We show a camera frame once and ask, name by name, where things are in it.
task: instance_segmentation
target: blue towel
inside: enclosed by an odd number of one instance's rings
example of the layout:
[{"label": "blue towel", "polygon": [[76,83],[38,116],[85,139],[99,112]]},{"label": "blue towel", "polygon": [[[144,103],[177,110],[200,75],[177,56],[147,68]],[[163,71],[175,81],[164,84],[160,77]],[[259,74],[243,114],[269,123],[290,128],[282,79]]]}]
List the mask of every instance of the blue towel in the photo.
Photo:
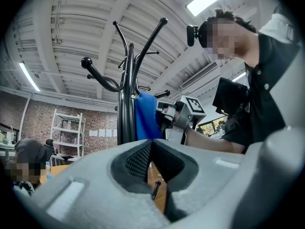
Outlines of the blue towel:
[{"label": "blue towel", "polygon": [[138,140],[162,139],[156,122],[157,99],[145,92],[135,100],[135,121]]}]

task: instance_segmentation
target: metal shelf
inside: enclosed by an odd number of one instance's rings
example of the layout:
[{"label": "metal shelf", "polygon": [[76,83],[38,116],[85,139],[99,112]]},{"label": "metal shelf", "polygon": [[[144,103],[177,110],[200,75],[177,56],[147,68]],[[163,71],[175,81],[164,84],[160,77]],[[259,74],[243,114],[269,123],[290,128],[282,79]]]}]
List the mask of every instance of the metal shelf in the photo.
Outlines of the metal shelf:
[{"label": "metal shelf", "polygon": [[72,156],[73,158],[69,158],[67,159],[67,161],[77,161],[79,160],[81,157],[77,157],[76,155],[66,155],[66,154],[56,154],[56,155],[51,155],[51,158],[56,158],[56,159],[61,159],[61,160],[65,160],[63,158],[63,156]]},{"label": "metal shelf", "polygon": [[54,144],[58,144],[58,145],[63,145],[63,146],[69,146],[69,147],[81,147],[82,144],[73,144],[73,143],[65,143],[65,142],[60,142],[60,141],[53,141]]},{"label": "metal shelf", "polygon": [[70,130],[70,129],[64,129],[64,128],[59,128],[59,127],[53,127],[54,130],[59,130],[62,132],[70,132],[70,133],[78,133],[78,130]]},{"label": "metal shelf", "polygon": [[70,120],[70,121],[75,121],[75,122],[79,122],[80,121],[80,117],[79,116],[73,116],[73,115],[68,115],[68,114],[60,114],[60,113],[56,113],[57,116],[59,116],[60,118],[62,118],[63,120]]}]

